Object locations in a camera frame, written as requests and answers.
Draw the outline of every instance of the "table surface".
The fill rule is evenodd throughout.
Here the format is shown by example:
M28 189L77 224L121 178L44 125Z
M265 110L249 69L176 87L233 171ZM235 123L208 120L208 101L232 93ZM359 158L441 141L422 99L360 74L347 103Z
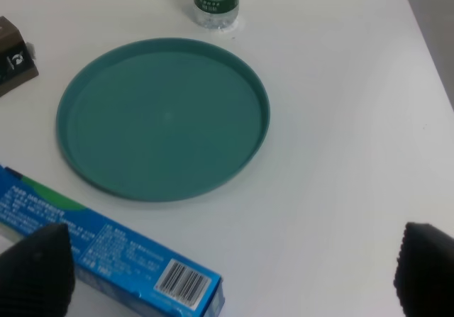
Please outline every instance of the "table surface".
M454 235L454 115L407 0L241 0L234 30L191 0L0 0L40 76L0 99L0 162L224 276L223 317L403 316L393 288L407 221ZM119 45L185 37L244 59L270 98L254 160L206 195L116 198L63 160L71 78ZM69 317L134 316L78 283Z

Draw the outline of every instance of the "blue box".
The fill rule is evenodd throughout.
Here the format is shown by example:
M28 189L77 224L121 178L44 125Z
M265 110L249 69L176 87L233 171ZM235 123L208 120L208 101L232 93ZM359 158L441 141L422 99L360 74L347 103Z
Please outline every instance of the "blue box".
M57 192L0 167L0 223L29 235L69 227L77 276L146 317L218 317L222 278Z

